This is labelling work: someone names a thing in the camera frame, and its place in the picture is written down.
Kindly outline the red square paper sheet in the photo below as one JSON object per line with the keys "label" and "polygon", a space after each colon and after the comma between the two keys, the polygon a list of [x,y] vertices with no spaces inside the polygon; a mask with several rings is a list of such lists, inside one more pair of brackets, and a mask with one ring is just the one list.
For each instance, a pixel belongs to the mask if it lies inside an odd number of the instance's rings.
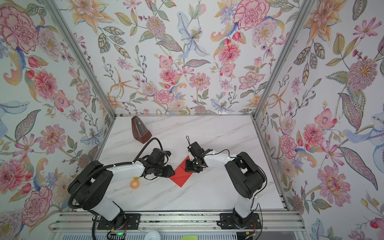
{"label": "red square paper sheet", "polygon": [[186,157],[183,162],[176,168],[175,174],[170,177],[170,180],[173,181],[180,188],[188,181],[192,173],[186,171],[186,162],[190,160],[190,157]]}

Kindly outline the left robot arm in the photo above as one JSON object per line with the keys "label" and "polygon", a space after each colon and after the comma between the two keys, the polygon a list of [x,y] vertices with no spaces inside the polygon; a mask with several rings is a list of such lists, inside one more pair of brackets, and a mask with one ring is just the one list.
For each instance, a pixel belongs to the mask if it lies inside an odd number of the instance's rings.
{"label": "left robot arm", "polygon": [[106,197],[110,184],[130,178],[144,178],[153,175],[170,178],[175,171],[167,165],[171,152],[155,148],[152,153],[136,162],[122,162],[103,165],[91,162],[70,183],[68,206],[71,209],[83,209],[106,221],[122,225],[126,221],[125,212],[114,201]]}

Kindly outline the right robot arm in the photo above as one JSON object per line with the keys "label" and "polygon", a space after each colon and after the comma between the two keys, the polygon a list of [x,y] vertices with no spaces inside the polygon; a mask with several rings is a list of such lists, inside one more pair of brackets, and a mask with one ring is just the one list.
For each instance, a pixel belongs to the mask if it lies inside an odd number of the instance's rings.
{"label": "right robot arm", "polygon": [[204,150],[197,142],[189,144],[188,152],[189,159],[186,160],[185,168],[187,173],[200,173],[205,168],[227,171],[238,193],[234,217],[243,222],[248,221],[253,214],[256,195],[264,189],[267,181],[265,172],[245,152],[232,156],[227,149],[220,152]]}

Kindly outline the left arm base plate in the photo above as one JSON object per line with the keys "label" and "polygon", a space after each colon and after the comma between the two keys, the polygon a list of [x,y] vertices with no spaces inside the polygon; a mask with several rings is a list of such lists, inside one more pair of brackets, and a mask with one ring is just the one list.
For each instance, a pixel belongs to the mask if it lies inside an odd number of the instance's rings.
{"label": "left arm base plate", "polygon": [[108,221],[100,217],[97,230],[137,230],[141,214],[119,214],[114,220]]}

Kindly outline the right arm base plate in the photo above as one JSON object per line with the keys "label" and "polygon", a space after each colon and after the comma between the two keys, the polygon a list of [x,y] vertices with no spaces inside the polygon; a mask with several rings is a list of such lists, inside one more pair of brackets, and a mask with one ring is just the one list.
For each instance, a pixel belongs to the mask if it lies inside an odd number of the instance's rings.
{"label": "right arm base plate", "polygon": [[262,221],[257,213],[241,218],[235,213],[221,213],[217,225],[222,230],[261,230]]}

